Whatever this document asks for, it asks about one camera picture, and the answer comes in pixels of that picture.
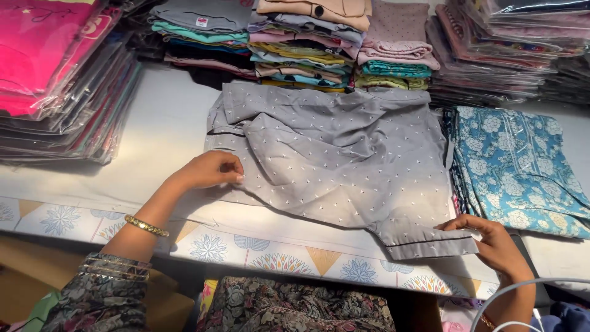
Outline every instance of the cardboard box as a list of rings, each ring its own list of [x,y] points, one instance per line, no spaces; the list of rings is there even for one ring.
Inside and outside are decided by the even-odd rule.
[[[61,290],[77,273],[83,255],[0,236],[0,320],[27,319],[33,306],[50,290]],[[182,331],[194,301],[176,293],[178,283],[150,271],[147,324],[152,331]]]

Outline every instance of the folded clothing stack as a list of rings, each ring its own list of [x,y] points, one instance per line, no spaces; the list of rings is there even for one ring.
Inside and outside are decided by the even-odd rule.
[[[65,14],[31,20],[47,11]],[[125,48],[131,33],[111,32],[121,13],[98,1],[0,5],[2,30],[19,31],[0,37],[0,67],[10,68],[0,68],[0,161],[116,155],[141,71]]]
[[[562,153],[562,128],[554,118],[457,106],[445,111],[444,123],[463,213],[590,239],[590,202]]]
[[[440,65],[426,43],[428,4],[373,3],[373,17],[360,48],[355,86],[426,90]]]
[[[582,54],[590,16],[575,1],[536,5],[509,0],[447,0],[437,5],[428,38],[442,64],[430,83],[434,103],[497,106],[539,95],[552,61]]]
[[[342,92],[369,28],[371,0],[260,0],[248,48],[262,84]]]
[[[221,90],[234,78],[257,80],[246,27],[251,1],[169,0],[151,10],[152,30],[164,35],[164,58],[195,83]]]
[[[554,62],[559,71],[545,76],[539,88],[540,98],[558,102],[590,105],[590,54],[559,58]]]

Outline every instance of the black button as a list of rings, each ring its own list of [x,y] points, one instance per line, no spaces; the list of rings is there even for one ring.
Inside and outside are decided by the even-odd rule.
[[[324,14],[324,8],[322,6],[317,6],[314,12],[317,17],[321,17]]]

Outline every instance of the clothing label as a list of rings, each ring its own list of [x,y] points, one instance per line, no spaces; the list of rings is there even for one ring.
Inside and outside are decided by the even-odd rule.
[[[197,27],[203,27],[203,28],[206,28],[206,27],[207,27],[207,22],[208,22],[208,21],[209,21],[209,19],[208,19],[208,18],[202,18],[202,17],[199,17],[199,18],[197,18],[197,19],[196,19],[196,26],[197,26]]]

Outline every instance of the woman's right hand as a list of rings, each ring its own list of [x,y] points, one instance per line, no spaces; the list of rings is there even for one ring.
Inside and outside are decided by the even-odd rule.
[[[481,241],[476,240],[479,253],[477,257],[487,266],[510,278],[512,282],[531,280],[533,272],[525,258],[516,247],[510,235],[499,222],[461,214],[457,218],[435,227],[440,230],[461,228],[475,229],[481,233]]]

